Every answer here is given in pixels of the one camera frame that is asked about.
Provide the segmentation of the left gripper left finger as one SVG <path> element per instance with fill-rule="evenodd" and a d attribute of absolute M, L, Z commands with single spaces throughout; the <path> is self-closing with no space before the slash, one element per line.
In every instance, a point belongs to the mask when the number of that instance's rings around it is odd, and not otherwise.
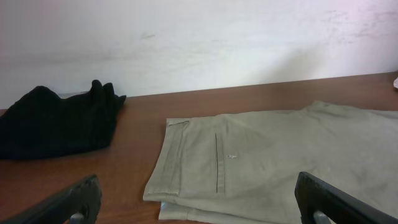
<path fill-rule="evenodd" d="M 97 175 L 89 175 L 56 192 L 1 224 L 94 224 L 101 208 L 102 191 Z"/>

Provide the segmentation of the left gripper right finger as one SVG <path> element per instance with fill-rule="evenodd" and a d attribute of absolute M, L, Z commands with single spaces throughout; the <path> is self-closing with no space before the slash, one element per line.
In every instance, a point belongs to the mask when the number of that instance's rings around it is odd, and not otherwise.
<path fill-rule="evenodd" d="M 397 224 L 397 219 L 350 196 L 308 172 L 298 174 L 295 198 L 304 224 Z"/>

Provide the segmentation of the khaki green shorts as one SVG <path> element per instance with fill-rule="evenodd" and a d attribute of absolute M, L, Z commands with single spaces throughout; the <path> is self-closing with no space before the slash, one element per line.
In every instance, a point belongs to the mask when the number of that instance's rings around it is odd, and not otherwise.
<path fill-rule="evenodd" d="M 168 119 L 143 199 L 162 220 L 299 223 L 300 172 L 396 217 L 397 113 L 317 101 Z"/>

